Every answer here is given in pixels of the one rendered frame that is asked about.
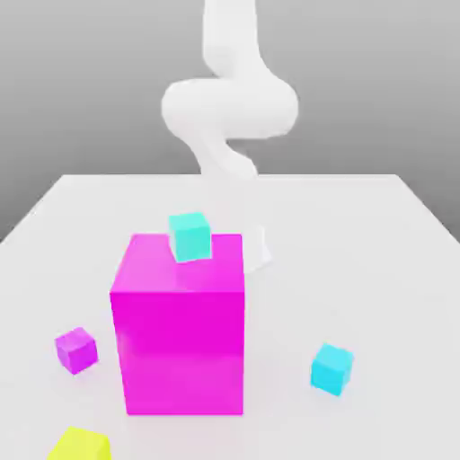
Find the small turquoise cube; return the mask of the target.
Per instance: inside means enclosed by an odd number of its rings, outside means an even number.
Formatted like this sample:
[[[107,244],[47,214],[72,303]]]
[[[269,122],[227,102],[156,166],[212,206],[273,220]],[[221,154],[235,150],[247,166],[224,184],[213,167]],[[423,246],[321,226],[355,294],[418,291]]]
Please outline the small turquoise cube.
[[[172,254],[177,262],[211,257],[210,226],[201,212],[169,216],[168,229]]]

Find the small cyan cube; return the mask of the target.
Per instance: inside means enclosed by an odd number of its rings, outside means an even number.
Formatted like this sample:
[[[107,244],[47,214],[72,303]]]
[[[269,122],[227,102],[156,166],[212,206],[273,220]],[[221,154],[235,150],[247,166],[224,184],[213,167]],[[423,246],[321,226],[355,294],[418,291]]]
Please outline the small cyan cube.
[[[350,380],[353,360],[351,352],[324,343],[311,366],[311,385],[340,396]]]

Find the small purple cube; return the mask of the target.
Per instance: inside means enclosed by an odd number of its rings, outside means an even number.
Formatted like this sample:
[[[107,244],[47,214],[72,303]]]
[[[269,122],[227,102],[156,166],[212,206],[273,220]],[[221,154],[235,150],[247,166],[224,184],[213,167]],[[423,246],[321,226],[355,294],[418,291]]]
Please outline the small purple cube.
[[[98,361],[96,341],[83,327],[77,327],[55,338],[57,357],[72,375]]]

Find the small yellow cube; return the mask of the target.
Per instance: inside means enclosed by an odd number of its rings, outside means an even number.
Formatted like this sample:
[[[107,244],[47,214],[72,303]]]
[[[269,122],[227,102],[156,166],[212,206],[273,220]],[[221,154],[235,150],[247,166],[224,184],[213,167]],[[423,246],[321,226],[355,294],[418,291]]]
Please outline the small yellow cube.
[[[103,434],[69,427],[46,460],[111,460],[110,441]]]

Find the large magenta box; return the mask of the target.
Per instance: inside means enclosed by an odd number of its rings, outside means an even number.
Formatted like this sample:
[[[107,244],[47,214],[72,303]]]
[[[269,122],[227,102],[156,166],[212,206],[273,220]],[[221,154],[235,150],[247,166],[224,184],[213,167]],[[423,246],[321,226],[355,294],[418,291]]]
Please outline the large magenta box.
[[[135,234],[110,292],[129,415],[243,414],[240,234],[178,263],[166,234]]]

